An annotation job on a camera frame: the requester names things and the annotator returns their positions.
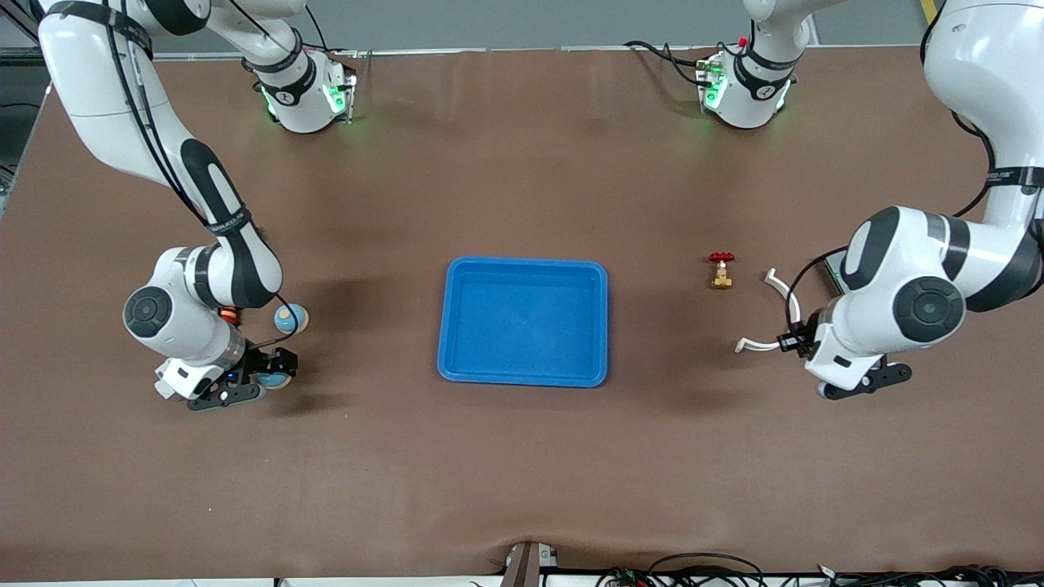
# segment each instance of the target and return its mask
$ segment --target black cable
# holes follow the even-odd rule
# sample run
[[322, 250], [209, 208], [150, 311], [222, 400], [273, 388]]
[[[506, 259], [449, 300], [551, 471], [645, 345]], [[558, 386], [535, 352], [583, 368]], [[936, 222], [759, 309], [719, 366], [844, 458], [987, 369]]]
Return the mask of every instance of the black cable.
[[608, 571], [602, 573], [602, 576], [598, 578], [598, 581], [595, 582], [594, 587], [601, 587], [601, 583], [607, 579], [609, 579], [612, 574], [613, 574], [613, 569], [609, 569]]
[[626, 43], [623, 44], [623, 46], [624, 47], [642, 47], [643, 49], [648, 50], [649, 52], [651, 52], [654, 55], [660, 57], [661, 60], [668, 61], [668, 62], [669, 61], [675, 61], [680, 65], [684, 65], [686, 67], [696, 67], [696, 62], [689, 61], [689, 60], [673, 60], [669, 55], [667, 55], [667, 53], [664, 53], [660, 49], [657, 49], [656, 47], [654, 47], [652, 45], [649, 45], [648, 43], [646, 43], [644, 41], [627, 41]]
[[[836, 584], [836, 580], [840, 577], [843, 576], [836, 576], [831, 580], [831, 583]], [[845, 583], [844, 587], [881, 587], [888, 584], [897, 584], [900, 587], [919, 587], [925, 581], [934, 581], [940, 584], [940, 587], [946, 587], [946, 583], [942, 579], [930, 572], [885, 572]]]
[[1034, 573], [1023, 574], [1017, 578], [1015, 582], [1012, 583], [1012, 585], [1022, 585], [1027, 583], [1040, 586], [1042, 583], [1044, 583], [1044, 572], [1034, 572]]
[[[1041, 258], [1044, 258], [1044, 233], [1041, 231], [1041, 222], [1044, 222], [1044, 220], [1034, 218], [1029, 220], [1029, 227], [1026, 230], [1029, 232], [1029, 236], [1037, 241], [1037, 251], [1040, 253]], [[1029, 288], [1029, 291], [1023, 294], [1022, 298], [1019, 299], [1024, 300], [1033, 296], [1041, 288], [1042, 285], [1044, 285], [1044, 268], [1041, 269], [1040, 276], [1037, 277], [1037, 283]]]
[[[960, 125], [962, 128], [965, 127], [964, 124], [960, 124], [959, 118], [957, 117], [956, 113], [953, 113], [953, 119], [958, 121], [957, 124]], [[992, 171], [994, 165], [996, 165], [997, 162], [996, 155], [993, 152], [993, 143], [991, 143], [990, 139], [987, 138], [987, 136], [980, 132], [976, 131], [973, 132], [972, 134], [978, 137], [980, 141], [982, 141], [982, 147], [986, 149], [986, 157], [988, 162], [987, 169], [989, 171]], [[954, 214], [952, 214], [952, 216], [954, 218], [959, 218], [965, 214], [967, 214], [968, 212], [971, 212], [973, 208], [975, 208], [976, 206], [978, 206], [980, 202], [982, 202], [982, 198], [986, 197], [986, 194], [989, 191], [990, 191], [990, 185], [983, 183], [982, 188], [979, 190], [978, 194], [976, 194], [975, 197], [973, 197], [972, 201], [969, 202], [964, 208], [957, 210]]]
[[931, 37], [931, 31], [935, 28], [935, 23], [939, 22], [939, 17], [943, 14], [943, 6], [946, 6], [946, 0], [939, 6], [935, 10], [935, 16], [928, 23], [928, 28], [924, 29], [924, 34], [921, 37], [921, 65], [924, 65], [924, 60], [928, 54], [928, 38]]
[[950, 111], [950, 115], [953, 116], [953, 121], [957, 123], [957, 126], [960, 126], [962, 131], [964, 131], [965, 133], [968, 133], [969, 135], [974, 135], [976, 137], [981, 136], [979, 134], [978, 128], [973, 128], [973, 127], [969, 126], [968, 123], [965, 122], [964, 119], [960, 118], [960, 116], [956, 112], [953, 112], [951, 110]]
[[[109, 8], [110, 7], [109, 0], [104, 0], [102, 2], [102, 5]], [[188, 198], [185, 192], [177, 188], [179, 184], [174, 181], [174, 179], [170, 177], [170, 172], [172, 172], [172, 170], [168, 170], [163, 166], [163, 162], [160, 159], [160, 156], [156, 152], [156, 146], [153, 146], [152, 141], [148, 139], [148, 131], [145, 128], [145, 123], [141, 119], [141, 113], [138, 112], [138, 107], [135, 103], [134, 95], [130, 93], [130, 85], [127, 83], [126, 73], [123, 71], [123, 64], [120, 63], [120, 52], [119, 49], [116, 47], [116, 34], [113, 31], [112, 27], [108, 26], [105, 27], [105, 32], [108, 33], [109, 37], [109, 48], [113, 53], [113, 65], [116, 67], [116, 73], [119, 76], [120, 86], [123, 89], [123, 96], [124, 98], [126, 98], [127, 103], [130, 107], [130, 115], [134, 117], [135, 123], [138, 125], [138, 132], [141, 133], [141, 138], [145, 142], [145, 146], [148, 148], [148, 152], [152, 157], [152, 161], [156, 163], [156, 166], [160, 169], [160, 173], [163, 174], [164, 180], [167, 181], [167, 185], [170, 186], [170, 189], [172, 189], [174, 193], [177, 195], [179, 199], [182, 201], [182, 204], [184, 204], [186, 208], [188, 208], [192, 212], [192, 214], [195, 215], [197, 219], [199, 219], [200, 222], [207, 225], [207, 219], [199, 213], [198, 210], [196, 210], [195, 206]]]
[[750, 572], [737, 571], [737, 570], [733, 570], [733, 569], [730, 569], [730, 568], [727, 568], [727, 567], [723, 567], [723, 566], [718, 566], [718, 565], [713, 565], [713, 566], [705, 566], [705, 565], [691, 566], [691, 567], [683, 568], [683, 569], [681, 569], [681, 570], [679, 570], [677, 572], [678, 573], [682, 573], [682, 574], [684, 574], [686, 577], [704, 576], [704, 574], [708, 576], [707, 579], [705, 579], [705, 580], [696, 583], [695, 585], [703, 585], [703, 584], [708, 583], [708, 582], [710, 582], [712, 580], [715, 580], [715, 579], [717, 579], [719, 581], [725, 581], [726, 583], [729, 583], [730, 585], [735, 585], [735, 583], [732, 581], [732, 579], [740, 579], [740, 580], [742, 580], [743, 587], [750, 587], [748, 585], [748, 583], [746, 583], [748, 580], [753, 581], [759, 587], [767, 587], [765, 585], [765, 582], [764, 582], [764, 574], [761, 573], [761, 572], [758, 572], [758, 574], [752, 574]]
[[315, 49], [316, 51], [323, 51], [324, 53], [337, 53], [340, 51], [352, 51], [355, 49], [347, 49], [345, 47], [324, 47], [323, 45], [316, 45], [315, 43], [302, 43], [303, 46], [309, 49]]
[[243, 9], [242, 6], [239, 5], [239, 2], [236, 2], [236, 0], [229, 0], [229, 3], [232, 4], [233, 6], [235, 6], [235, 8], [237, 10], [239, 10], [239, 14], [243, 15], [246, 18], [246, 20], [251, 21], [251, 24], [253, 24], [258, 30], [260, 30], [262, 34], [264, 34], [268, 39], [270, 39], [271, 42], [275, 43], [277, 47], [279, 47], [280, 49], [283, 49], [287, 53], [292, 53], [293, 52], [290, 49], [287, 49], [286, 47], [282, 46], [278, 41], [276, 41], [276, 38], [272, 37], [271, 33], [268, 32], [268, 30], [265, 27], [261, 26], [261, 23], [259, 23], [258, 21], [254, 20], [254, 17], [252, 17], [246, 10]]
[[328, 47], [326, 44], [326, 36], [323, 34], [323, 28], [319, 26], [318, 21], [315, 20], [315, 15], [312, 14], [312, 7], [309, 6], [308, 4], [305, 4], [305, 11], [308, 13], [308, 18], [312, 19], [312, 26], [315, 27], [315, 32], [319, 34], [319, 43], [323, 44], [322, 45], [323, 50], [329, 51], [330, 47]]
[[[749, 566], [749, 567], [753, 568], [754, 571], [757, 573], [758, 583], [761, 585], [761, 587], [764, 587], [764, 585], [765, 585], [765, 583], [764, 583], [764, 576], [765, 576], [765, 573], [764, 573], [764, 571], [761, 570], [760, 567], [758, 567], [758, 565], [752, 563], [751, 561], [748, 561], [746, 559], [741, 559], [739, 557], [734, 557], [732, 555], [720, 555], [720, 554], [717, 554], [717, 553], [682, 553], [682, 554], [679, 554], [679, 555], [670, 555], [668, 557], [663, 557], [663, 558], [657, 560], [656, 562], [654, 562], [651, 565], [649, 565], [648, 570], [646, 570], [645, 572], [651, 574], [652, 571], [656, 569], [656, 567], [658, 567], [658, 566], [660, 566], [663, 563], [666, 563], [668, 561], [674, 561], [674, 560], [679, 560], [679, 559], [720, 559], [720, 560], [726, 560], [726, 561], [734, 561], [734, 562], [737, 562], [737, 563], [740, 563], [742, 565], [745, 565], [745, 566]], [[694, 570], [696, 568], [698, 568], [698, 567], [688, 567], [688, 568], [683, 569], [683, 570], [688, 571], [688, 570]], [[721, 570], [725, 570], [725, 571], [730, 571], [730, 569], [726, 569], [725, 567], [706, 567], [706, 568], [717, 568], [717, 569], [721, 569]]]
[[679, 64], [679, 61], [677, 58], [674, 58], [674, 53], [670, 52], [670, 45], [669, 44], [664, 43], [663, 44], [663, 50], [667, 53], [667, 56], [670, 57], [670, 63], [673, 64], [674, 71], [677, 71], [678, 74], [682, 76], [682, 79], [685, 79], [689, 84], [692, 84], [693, 86], [697, 86], [699, 88], [710, 88], [710, 86], [711, 86], [710, 83], [708, 83], [708, 81], [702, 81], [699, 79], [696, 79], [695, 77], [689, 77], [688, 75], [685, 74], [684, 71], [682, 71], [682, 67]]
[[[10, 22], [15, 23], [15, 26], [17, 26], [19, 30], [24, 32], [26, 37], [32, 39], [37, 43], [37, 45], [40, 45], [40, 37], [37, 37], [37, 33], [32, 32], [32, 29], [27, 28], [24, 24], [22, 24], [22, 21], [18, 20], [18, 17], [10, 14], [10, 10], [4, 8], [3, 6], [0, 6], [0, 11], [7, 15], [7, 18], [10, 19]], [[21, 6], [19, 6], [19, 11], [24, 11], [24, 9]]]
[[733, 51], [732, 49], [729, 48], [728, 45], [726, 45], [725, 43], [722, 43], [720, 41], [718, 41], [717, 44], [714, 45], [714, 47], [717, 48], [720, 51], [725, 51], [725, 52], [729, 53], [730, 55], [732, 55], [732, 56], [734, 56], [736, 58], [739, 58], [739, 57], [743, 56], [743, 52], [741, 52], [741, 51]]
[[280, 344], [280, 343], [282, 343], [284, 341], [288, 341], [294, 334], [296, 334], [298, 333], [298, 329], [301, 328], [301, 323], [298, 321], [298, 312], [293, 311], [293, 308], [290, 307], [290, 304], [287, 303], [287, 301], [284, 300], [282, 296], [280, 296], [279, 294], [276, 294], [276, 298], [279, 299], [280, 303], [283, 304], [283, 307], [286, 308], [290, 312], [291, 316], [293, 316], [293, 330], [290, 330], [290, 332], [288, 332], [287, 334], [284, 334], [283, 336], [280, 336], [279, 338], [272, 338], [271, 341], [265, 341], [264, 343], [261, 343], [259, 345], [251, 345], [251, 347], [250, 347], [251, 350], [263, 349], [265, 347], [270, 347], [272, 345], [278, 345], [278, 344]]
[[[120, 3], [123, 14], [126, 14], [127, 0], [120, 0]], [[135, 64], [136, 57], [129, 50], [127, 51], [127, 58], [130, 60], [132, 66], [137, 69], [138, 66]], [[148, 128], [152, 132], [152, 139], [156, 140], [156, 147], [160, 151], [160, 156], [163, 158], [164, 165], [167, 166], [167, 169], [170, 172], [170, 181], [172, 182], [171, 187], [174, 188], [174, 193], [179, 195], [182, 203], [185, 204], [185, 207], [195, 215], [196, 219], [199, 220], [201, 225], [207, 226], [209, 224], [207, 218], [189, 198], [188, 192], [185, 191], [185, 186], [182, 184], [181, 179], [179, 179], [177, 172], [174, 171], [174, 166], [170, 163], [170, 158], [167, 156], [167, 149], [163, 146], [163, 140], [160, 138], [160, 130], [157, 128], [156, 119], [152, 117], [152, 107], [148, 103], [148, 92], [145, 90], [145, 81], [141, 77], [136, 78], [136, 80], [138, 83], [138, 91], [141, 92], [141, 108], [145, 111], [145, 118], [148, 120]]]

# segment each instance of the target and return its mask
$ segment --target brown cloth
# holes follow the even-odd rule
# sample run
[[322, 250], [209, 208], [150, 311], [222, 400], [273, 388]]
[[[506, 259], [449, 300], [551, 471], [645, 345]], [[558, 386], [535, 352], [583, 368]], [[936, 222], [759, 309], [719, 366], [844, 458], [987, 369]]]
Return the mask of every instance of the brown cloth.
[[[1044, 296], [970, 316], [875, 396], [823, 400], [796, 355], [733, 354], [784, 328], [768, 267], [978, 191], [981, 145], [916, 49], [811, 50], [749, 132], [647, 53], [354, 65], [355, 123], [311, 136], [269, 122], [236, 63], [159, 66], [311, 312], [290, 386], [204, 414], [152, 391], [162, 357], [120, 316], [164, 250], [212, 239], [48, 101], [0, 222], [0, 580], [484, 573], [523, 540], [563, 566], [1044, 567]], [[736, 254], [732, 290], [709, 288], [714, 251]], [[462, 255], [602, 263], [606, 383], [443, 380]], [[809, 278], [806, 311], [825, 300]], [[272, 308], [247, 335], [276, 333]]]

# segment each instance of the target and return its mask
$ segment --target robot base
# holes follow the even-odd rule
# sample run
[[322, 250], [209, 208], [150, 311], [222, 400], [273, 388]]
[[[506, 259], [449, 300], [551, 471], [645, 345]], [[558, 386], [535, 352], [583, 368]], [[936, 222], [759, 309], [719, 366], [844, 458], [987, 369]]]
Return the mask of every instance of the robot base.
[[351, 122], [358, 83], [355, 70], [316, 51], [307, 54], [316, 64], [318, 74], [296, 104], [281, 103], [280, 92], [274, 97], [263, 86], [259, 87], [272, 122], [302, 135], [317, 133], [334, 122]]
[[[730, 50], [739, 50], [739, 47], [732, 46]], [[779, 92], [766, 87], [774, 92], [767, 99], [754, 99], [750, 90], [732, 74], [735, 60], [736, 57], [729, 51], [719, 51], [708, 57], [702, 70], [697, 70], [696, 79], [710, 84], [708, 88], [699, 88], [699, 104], [704, 112], [715, 114], [730, 126], [737, 128], [763, 126], [783, 108], [792, 80], [788, 80]]]

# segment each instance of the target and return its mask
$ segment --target green indicator light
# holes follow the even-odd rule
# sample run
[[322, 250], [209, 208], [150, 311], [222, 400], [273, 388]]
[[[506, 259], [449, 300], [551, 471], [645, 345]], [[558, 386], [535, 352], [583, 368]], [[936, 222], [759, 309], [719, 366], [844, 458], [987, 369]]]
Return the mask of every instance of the green indicator light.
[[780, 101], [776, 102], [777, 112], [779, 112], [783, 108], [784, 100], [786, 100], [786, 91], [789, 89], [790, 89], [790, 83], [787, 81], [786, 85], [783, 86], [783, 89], [780, 91]]
[[707, 108], [715, 109], [721, 103], [721, 96], [729, 89], [729, 79], [725, 75], [719, 75], [717, 79], [707, 89], [705, 103]]
[[326, 90], [327, 101], [330, 102], [330, 110], [335, 114], [340, 114], [345, 111], [345, 93], [338, 90], [336, 87], [329, 87], [326, 84], [323, 85], [323, 89]]
[[271, 96], [268, 95], [268, 91], [261, 87], [261, 95], [264, 96], [264, 101], [268, 104], [268, 114], [276, 116], [276, 107], [271, 105]]

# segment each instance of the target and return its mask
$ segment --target wire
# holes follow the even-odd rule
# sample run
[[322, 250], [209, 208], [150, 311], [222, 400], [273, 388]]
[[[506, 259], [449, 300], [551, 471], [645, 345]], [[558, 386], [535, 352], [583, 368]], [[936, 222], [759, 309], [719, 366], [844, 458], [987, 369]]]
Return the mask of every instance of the wire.
[[711, 85], [710, 85], [709, 81], [702, 81], [699, 79], [696, 79], [695, 77], [689, 77], [688, 75], [685, 74], [684, 71], [682, 71], [682, 67], [679, 64], [679, 61], [677, 58], [674, 58], [674, 53], [670, 52], [670, 45], [669, 44], [664, 43], [663, 44], [663, 50], [666, 51], [667, 56], [670, 57], [670, 63], [673, 64], [674, 71], [677, 71], [678, 74], [682, 76], [682, 79], [685, 79], [689, 84], [692, 84], [693, 86], [697, 86], [699, 88], [710, 88]]
[[648, 43], [646, 43], [644, 41], [627, 41], [626, 43], [623, 44], [623, 46], [624, 47], [642, 47], [643, 49], [648, 50], [649, 52], [651, 52], [654, 55], [660, 57], [661, 60], [668, 61], [668, 62], [669, 61], [674, 61], [674, 62], [678, 62], [679, 65], [684, 65], [684, 66], [687, 66], [687, 67], [696, 67], [696, 62], [689, 61], [689, 60], [674, 60], [674, 58], [671, 58], [671, 56], [668, 55], [667, 53], [664, 53], [660, 49], [657, 49], [656, 47], [654, 47], [652, 45], [649, 45]]
[[[1040, 218], [1034, 218], [1029, 220], [1029, 226], [1026, 228], [1026, 231], [1029, 233], [1029, 236], [1031, 236], [1034, 240], [1037, 241], [1037, 251], [1040, 254], [1041, 258], [1044, 258], [1044, 232], [1042, 232], [1041, 230], [1041, 222], [1044, 222], [1044, 220]], [[1044, 285], [1044, 268], [1041, 269], [1040, 276], [1037, 277], [1037, 283], [1035, 283], [1034, 286], [1030, 287], [1029, 290], [1023, 294], [1022, 298], [1019, 299], [1024, 300], [1033, 296], [1041, 288], [1042, 285]]]
[[956, 112], [953, 112], [951, 110], [950, 111], [950, 115], [953, 116], [953, 121], [957, 123], [957, 126], [960, 126], [962, 131], [964, 131], [965, 133], [968, 133], [969, 135], [974, 135], [976, 137], [981, 136], [981, 134], [979, 133], [978, 128], [975, 128], [973, 126], [969, 126], [968, 123], [965, 122], [964, 119], [960, 118], [960, 115], [958, 115]]
[[935, 23], [939, 22], [939, 17], [943, 15], [943, 7], [946, 6], [946, 0], [940, 4], [939, 9], [935, 10], [934, 18], [928, 23], [928, 28], [924, 29], [924, 34], [921, 37], [921, 65], [924, 65], [924, 60], [928, 55], [928, 38], [931, 37], [931, 31], [935, 28]]
[[329, 51], [330, 48], [326, 44], [326, 36], [323, 34], [323, 28], [319, 26], [318, 21], [315, 20], [315, 15], [312, 14], [312, 7], [305, 4], [305, 11], [308, 13], [308, 18], [312, 19], [312, 26], [315, 27], [315, 32], [319, 34], [319, 43], [322, 43], [323, 50]]
[[[830, 580], [830, 585], [838, 585], [837, 579], [843, 577], [852, 576], [838, 573]], [[862, 579], [858, 579], [851, 583], [845, 583], [844, 587], [881, 587], [888, 584], [896, 584], [900, 587], [919, 587], [920, 584], [925, 581], [934, 581], [935, 583], [939, 583], [940, 587], [946, 587], [946, 583], [944, 583], [942, 579], [930, 572], [885, 572], [872, 577], [862, 577]]]
[[[110, 7], [109, 0], [103, 0], [102, 5], [109, 8]], [[179, 199], [182, 201], [182, 204], [184, 204], [185, 207], [188, 208], [203, 225], [207, 225], [207, 219], [203, 216], [203, 214], [199, 213], [196, 207], [188, 198], [188, 195], [185, 194], [184, 190], [180, 188], [180, 183], [176, 182], [176, 178], [171, 178], [172, 170], [163, 166], [163, 162], [161, 161], [159, 154], [156, 152], [156, 146], [160, 146], [161, 150], [163, 147], [162, 145], [159, 144], [153, 146], [152, 141], [150, 141], [148, 138], [148, 131], [145, 128], [145, 123], [141, 119], [141, 113], [138, 112], [138, 108], [135, 104], [134, 96], [130, 93], [130, 85], [127, 83], [126, 73], [123, 71], [123, 64], [120, 63], [120, 56], [119, 56], [120, 53], [116, 47], [116, 34], [113, 31], [112, 27], [108, 26], [105, 27], [105, 32], [108, 33], [109, 37], [109, 48], [113, 53], [113, 65], [116, 67], [116, 73], [119, 76], [120, 86], [123, 89], [123, 96], [124, 98], [126, 98], [127, 103], [130, 105], [130, 115], [134, 117], [135, 123], [138, 125], [138, 132], [141, 133], [141, 138], [145, 142], [145, 146], [148, 148], [148, 152], [152, 157], [152, 161], [156, 163], [156, 166], [160, 169], [160, 173], [163, 174], [164, 180], [167, 181], [167, 185], [170, 186], [170, 189], [172, 189], [174, 193], [177, 195]], [[150, 113], [150, 109], [148, 108], [147, 102], [143, 104], [143, 109], [145, 110], [146, 113]]]
[[657, 49], [652, 45], [649, 45], [648, 43], [646, 43], [644, 41], [628, 41], [628, 42], [624, 43], [623, 46], [624, 47], [642, 47], [644, 49], [648, 49], [649, 51], [652, 52], [652, 54], [655, 54], [656, 56], [660, 57], [661, 60], [666, 60], [666, 61], [670, 62], [671, 65], [674, 66], [674, 71], [677, 71], [678, 74], [682, 76], [682, 79], [685, 79], [689, 84], [692, 84], [693, 86], [697, 86], [699, 88], [709, 88], [710, 87], [709, 83], [696, 79], [695, 77], [689, 77], [684, 71], [682, 71], [682, 66], [685, 66], [685, 67], [696, 67], [696, 65], [699, 62], [697, 62], [697, 61], [690, 61], [690, 60], [680, 60], [680, 58], [675, 57], [674, 53], [671, 52], [671, 50], [670, 50], [670, 44], [669, 43], [664, 43], [663, 44], [663, 50], [662, 51], [660, 49]]
[[[123, 5], [123, 13], [126, 14], [126, 0], [121, 0]], [[127, 58], [132, 62], [137, 58], [133, 53], [127, 51]], [[174, 188], [174, 193], [179, 195], [185, 207], [192, 212], [196, 219], [204, 226], [207, 226], [207, 218], [199, 212], [192, 201], [189, 198], [188, 193], [185, 191], [185, 186], [182, 184], [181, 179], [177, 178], [177, 173], [174, 171], [174, 166], [170, 163], [170, 158], [167, 156], [167, 149], [163, 146], [163, 140], [160, 138], [160, 130], [157, 127], [156, 119], [152, 117], [152, 107], [148, 103], [148, 92], [145, 90], [145, 81], [142, 78], [138, 78], [138, 91], [141, 92], [141, 103], [142, 110], [145, 111], [145, 118], [148, 120], [148, 128], [152, 132], [152, 139], [156, 140], [156, 146], [160, 151], [160, 156], [163, 158], [164, 165], [170, 172], [170, 180], [172, 180], [172, 186]]]
[[725, 567], [721, 567], [721, 566], [703, 566], [703, 567], [702, 566], [690, 566], [690, 567], [686, 567], [684, 569], [681, 569], [679, 571], [675, 571], [674, 573], [671, 573], [670, 576], [672, 576], [672, 577], [677, 577], [677, 576], [692, 577], [693, 572], [698, 570], [701, 572], [707, 573], [711, 578], [721, 579], [721, 580], [726, 581], [727, 583], [730, 583], [733, 587], [739, 587], [739, 586], [736, 585], [730, 579], [730, 576], [731, 577], [739, 576], [739, 577], [742, 577], [742, 578], [751, 578], [751, 579], [754, 579], [758, 583], [758, 585], [760, 585], [760, 587], [765, 587], [765, 581], [764, 581], [765, 573], [764, 573], [764, 571], [761, 570], [760, 567], [758, 567], [758, 565], [752, 563], [751, 561], [748, 561], [746, 559], [741, 559], [739, 557], [734, 557], [732, 555], [720, 555], [720, 554], [717, 554], [717, 553], [682, 553], [682, 554], [679, 554], [679, 555], [670, 555], [669, 557], [663, 557], [663, 558], [657, 560], [656, 562], [654, 562], [651, 565], [649, 565], [648, 570], [646, 570], [645, 572], [648, 573], [648, 574], [651, 574], [652, 571], [656, 569], [656, 567], [662, 565], [663, 563], [666, 563], [666, 562], [669, 562], [669, 561], [679, 560], [679, 559], [720, 559], [720, 560], [726, 560], [726, 561], [734, 561], [734, 562], [738, 562], [738, 563], [740, 563], [742, 565], [751, 567], [752, 569], [754, 569], [754, 571], [755, 571], [756, 574], [751, 574], [751, 573], [746, 573], [746, 572], [738, 572], [738, 571], [734, 571], [734, 570], [731, 570], [731, 569], [728, 569], [728, 568], [725, 568]]
[[252, 17], [246, 10], [243, 9], [242, 6], [239, 5], [239, 2], [236, 2], [236, 0], [229, 0], [229, 3], [232, 4], [233, 6], [235, 6], [236, 9], [239, 10], [240, 15], [243, 15], [244, 17], [246, 17], [246, 20], [251, 21], [251, 24], [253, 24], [258, 30], [260, 30], [262, 34], [264, 34], [268, 39], [270, 39], [271, 42], [275, 43], [277, 47], [279, 47], [280, 49], [283, 49], [287, 53], [292, 53], [293, 52], [290, 49], [287, 49], [286, 47], [284, 47], [279, 41], [276, 41], [276, 38], [272, 37], [271, 33], [268, 32], [267, 29], [265, 29], [265, 27], [261, 26], [261, 23], [259, 23], [258, 21], [254, 20], [254, 17]]
[[[958, 117], [957, 117], [957, 115], [956, 115], [956, 113], [953, 113], [953, 119], [954, 120], [959, 120]], [[958, 125], [962, 128], [965, 127], [965, 125], [960, 124], [959, 122], [958, 122]], [[987, 138], [987, 136], [984, 134], [980, 133], [980, 132], [975, 132], [973, 134], [975, 136], [977, 136], [980, 141], [982, 141], [982, 147], [986, 149], [986, 157], [987, 157], [987, 162], [988, 162], [987, 169], [993, 170], [993, 167], [994, 167], [994, 165], [997, 162], [996, 155], [993, 151], [993, 143], [991, 143], [990, 139]], [[964, 208], [962, 208], [960, 210], [957, 210], [955, 213], [953, 213], [952, 216], [954, 218], [959, 218], [959, 217], [964, 216], [965, 214], [967, 214], [968, 212], [971, 212], [971, 210], [973, 208], [975, 208], [976, 206], [978, 206], [978, 204], [980, 202], [982, 202], [982, 198], [986, 197], [986, 194], [989, 191], [990, 191], [990, 184], [983, 182], [982, 183], [982, 188], [979, 189], [978, 194], [976, 194], [975, 197], [973, 197], [972, 201], [969, 202]]]
[[730, 55], [732, 55], [734, 57], [741, 57], [741, 56], [743, 56], [742, 52], [740, 52], [740, 51], [733, 51], [732, 49], [729, 48], [728, 45], [726, 45], [725, 43], [722, 43], [720, 41], [718, 41], [717, 44], [714, 45], [714, 47], [717, 48], [717, 49], [719, 49], [719, 50], [721, 50], [721, 51], [725, 51], [725, 52], [729, 53]]
[[284, 334], [283, 336], [280, 336], [279, 338], [272, 338], [271, 341], [265, 341], [264, 343], [261, 343], [259, 345], [251, 345], [251, 347], [250, 347], [251, 350], [263, 349], [265, 347], [270, 347], [272, 345], [278, 345], [278, 344], [280, 344], [280, 343], [282, 343], [284, 341], [288, 341], [291, 337], [293, 337], [293, 335], [298, 333], [298, 329], [301, 328], [301, 323], [298, 321], [298, 312], [293, 311], [293, 309], [290, 307], [290, 304], [286, 300], [284, 300], [282, 296], [280, 296], [279, 294], [276, 294], [276, 298], [279, 299], [280, 303], [283, 304], [283, 307], [286, 308], [287, 310], [289, 310], [290, 311], [290, 315], [293, 316], [293, 329], [290, 330], [289, 333]]
[[[19, 6], [18, 9], [20, 13], [25, 11], [25, 8], [22, 8], [21, 6]], [[2, 5], [0, 5], [0, 11], [7, 15], [7, 17], [10, 19], [10, 22], [15, 23], [15, 26], [17, 26], [19, 30], [24, 32], [26, 37], [35, 41], [37, 45], [40, 45], [40, 37], [37, 37], [37, 33], [32, 32], [32, 29], [27, 28], [24, 24], [22, 24], [22, 21], [20, 21], [18, 17], [10, 14], [10, 11], [7, 8], [3, 7]]]

